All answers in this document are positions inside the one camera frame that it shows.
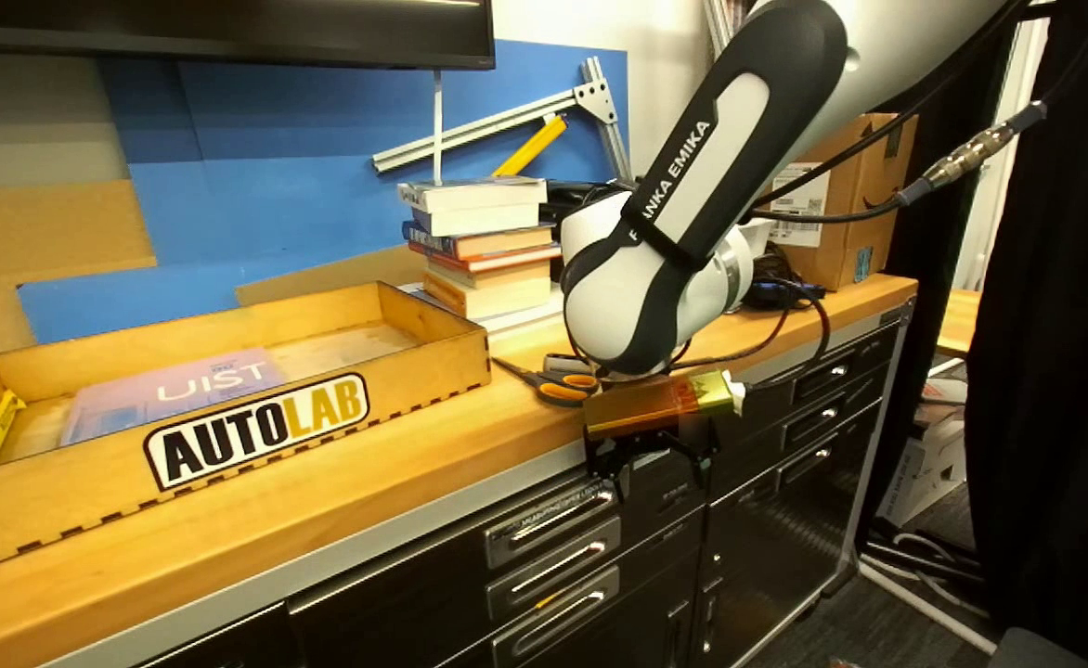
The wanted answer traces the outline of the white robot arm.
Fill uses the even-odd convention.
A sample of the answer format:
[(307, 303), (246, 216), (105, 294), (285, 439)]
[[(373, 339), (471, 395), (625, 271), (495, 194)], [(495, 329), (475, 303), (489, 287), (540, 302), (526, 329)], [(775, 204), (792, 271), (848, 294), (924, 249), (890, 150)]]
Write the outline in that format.
[(654, 375), (754, 282), (759, 194), (849, 119), (917, 88), (1016, 0), (759, 0), (646, 176), (562, 220), (565, 334)]

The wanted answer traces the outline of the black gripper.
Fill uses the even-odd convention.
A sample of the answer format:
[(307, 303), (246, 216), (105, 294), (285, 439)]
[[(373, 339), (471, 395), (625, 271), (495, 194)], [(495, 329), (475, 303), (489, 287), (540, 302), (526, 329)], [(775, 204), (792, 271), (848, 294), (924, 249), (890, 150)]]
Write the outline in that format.
[(712, 433), (704, 422), (597, 439), (588, 468), (613, 484), (625, 537), (643, 543), (704, 501)]

